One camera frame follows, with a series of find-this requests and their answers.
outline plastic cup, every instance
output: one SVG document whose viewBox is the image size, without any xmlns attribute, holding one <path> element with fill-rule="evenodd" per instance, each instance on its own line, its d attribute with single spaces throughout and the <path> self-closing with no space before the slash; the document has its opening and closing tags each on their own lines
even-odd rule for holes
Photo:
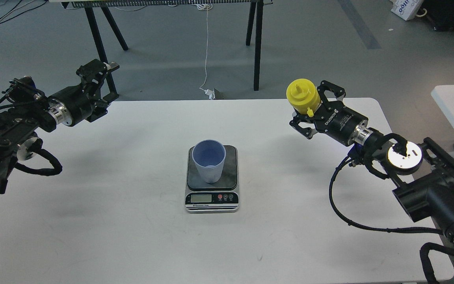
<svg viewBox="0 0 454 284">
<path fill-rule="evenodd" d="M 205 182 L 214 183 L 220 179 L 225 154 L 225 147 L 215 140 L 203 140 L 194 146 L 192 160 Z"/>
</svg>

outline table leg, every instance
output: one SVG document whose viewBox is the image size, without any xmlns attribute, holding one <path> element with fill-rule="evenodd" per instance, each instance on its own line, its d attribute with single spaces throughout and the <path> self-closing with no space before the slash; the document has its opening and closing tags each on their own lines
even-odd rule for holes
<svg viewBox="0 0 454 284">
<path fill-rule="evenodd" d="M 257 22 L 255 27 L 255 66 L 253 76 L 253 90 L 259 90 L 260 79 L 260 49 L 262 45 L 262 15 L 264 12 L 264 1 L 257 2 Z"/>
<path fill-rule="evenodd" d="M 106 16 L 106 20 L 108 20 L 110 27 L 112 27 L 113 33 L 119 40 L 120 46 L 122 47 L 123 50 L 127 51 L 129 48 L 127 47 L 126 40 L 124 40 L 124 37 L 122 36 L 119 27 L 117 26 L 117 23 L 115 22 L 115 19 L 113 18 L 112 13 L 110 12 L 110 9 L 108 9 L 108 7 L 101 7 L 101 10 Z"/>
<path fill-rule="evenodd" d="M 102 44 L 101 35 L 99 34 L 99 28 L 97 27 L 96 17 L 94 16 L 94 11 L 91 7 L 85 7 L 85 14 L 87 15 L 87 20 L 89 21 L 90 31 L 92 32 L 92 37 L 96 44 L 97 54 L 99 55 L 99 60 L 108 63 L 108 58 L 106 57 L 106 52 L 104 51 L 104 46 Z M 115 88 L 115 82 L 111 74 L 106 76 L 106 83 L 111 93 L 117 93 Z"/>
<path fill-rule="evenodd" d="M 250 3 L 250 15 L 248 16 L 248 28 L 246 30 L 246 46 L 250 46 L 250 42 L 252 41 L 252 31 L 253 31 L 253 20 L 255 18 L 255 7 L 257 6 L 257 2 Z"/>
</svg>

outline yellow plastic container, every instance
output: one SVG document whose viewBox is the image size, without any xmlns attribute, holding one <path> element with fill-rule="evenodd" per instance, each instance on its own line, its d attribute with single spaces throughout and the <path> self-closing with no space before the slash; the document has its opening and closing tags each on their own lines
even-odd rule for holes
<svg viewBox="0 0 454 284">
<path fill-rule="evenodd" d="M 321 102 L 315 84 L 308 79 L 297 79 L 290 83 L 287 99 L 299 113 L 309 117 L 313 117 Z"/>
</svg>

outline electronic scale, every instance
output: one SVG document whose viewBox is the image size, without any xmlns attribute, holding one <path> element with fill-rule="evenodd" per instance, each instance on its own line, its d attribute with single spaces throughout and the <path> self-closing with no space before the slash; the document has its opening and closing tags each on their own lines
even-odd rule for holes
<svg viewBox="0 0 454 284">
<path fill-rule="evenodd" d="M 189 150 L 185 208 L 191 213 L 227 213 L 239 208 L 238 151 L 225 145 L 222 176 L 215 183 L 207 183 L 200 176 Z"/>
</svg>

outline gray floor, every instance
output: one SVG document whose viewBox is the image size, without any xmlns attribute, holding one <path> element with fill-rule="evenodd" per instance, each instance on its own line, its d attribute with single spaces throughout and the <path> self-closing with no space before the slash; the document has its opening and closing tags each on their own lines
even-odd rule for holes
<svg viewBox="0 0 454 284">
<path fill-rule="evenodd" d="M 9 0 L 0 15 L 15 4 Z M 209 11 L 204 88 L 216 88 L 226 99 L 283 99 L 294 79 L 325 79 L 349 97 L 377 99 L 395 133 L 414 142 L 430 136 L 452 149 L 454 131 L 430 92 L 454 84 L 454 32 L 434 32 L 424 19 L 405 22 L 391 13 L 388 0 L 275 0 L 264 10 L 260 90 L 254 92 L 254 45 L 244 44 L 248 7 L 218 4 Z M 121 66 L 113 76 L 122 100 L 207 99 L 198 89 L 204 81 L 206 12 L 193 6 L 111 10 L 127 52 L 100 10 L 95 12 L 108 59 Z M 365 42 L 368 30 L 378 48 Z M 85 12 L 48 3 L 0 25 L 0 92 L 9 79 L 30 75 L 51 95 L 77 84 L 74 72 L 95 57 Z M 290 107 L 282 111 L 290 118 Z M 260 126 L 270 127 L 263 120 Z"/>
</svg>

